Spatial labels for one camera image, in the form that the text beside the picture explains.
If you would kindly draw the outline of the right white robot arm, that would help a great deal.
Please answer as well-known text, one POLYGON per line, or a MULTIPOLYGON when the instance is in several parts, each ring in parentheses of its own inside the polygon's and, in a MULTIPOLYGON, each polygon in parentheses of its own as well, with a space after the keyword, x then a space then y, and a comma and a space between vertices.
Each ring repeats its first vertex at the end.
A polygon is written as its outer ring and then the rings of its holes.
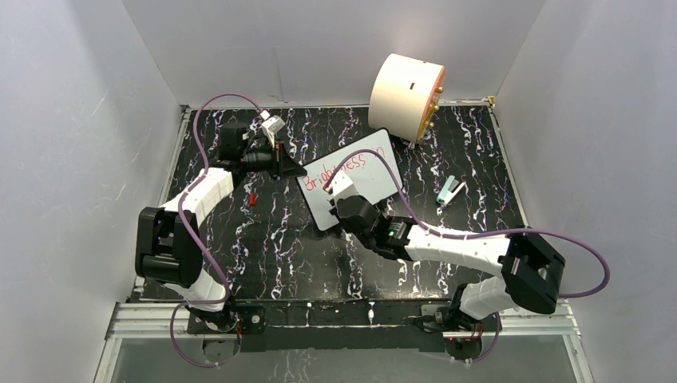
POLYGON ((420 324, 435 321, 444 330, 471 330, 501 310, 556 310, 565 260, 539 234, 477 239, 472 232, 424 228, 408 217, 383 215, 360 195, 331 205, 341 228, 384 259, 450 263, 489 274, 481 282, 461 284, 444 314, 425 314, 420 324))

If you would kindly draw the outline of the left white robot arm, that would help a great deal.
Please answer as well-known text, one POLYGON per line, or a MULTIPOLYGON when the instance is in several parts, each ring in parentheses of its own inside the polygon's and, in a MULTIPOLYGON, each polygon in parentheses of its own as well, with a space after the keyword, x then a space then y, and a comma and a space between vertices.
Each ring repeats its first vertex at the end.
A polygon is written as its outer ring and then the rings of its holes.
POLYGON ((193 315, 220 332, 235 328, 239 312, 225 273, 213 278, 204 268, 216 261, 200 239, 200 225, 250 174, 266 172, 273 180, 306 175, 276 138, 284 125, 279 116, 259 127, 223 125, 216 152, 204 156, 206 168, 174 199, 139 214, 137 276, 177 292, 193 315))

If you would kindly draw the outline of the white whiteboard black frame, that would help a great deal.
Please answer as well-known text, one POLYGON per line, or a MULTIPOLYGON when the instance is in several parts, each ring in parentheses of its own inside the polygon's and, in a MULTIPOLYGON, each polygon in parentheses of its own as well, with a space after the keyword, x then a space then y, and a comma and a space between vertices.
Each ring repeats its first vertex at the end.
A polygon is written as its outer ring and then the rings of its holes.
POLYGON ((311 217, 320 231, 338 224, 330 213, 329 194, 324 184, 345 157, 342 170, 354 181, 357 191, 371 203, 378 203, 397 193, 403 185, 387 129, 381 128, 344 147, 304 164, 305 176, 297 178, 311 217))

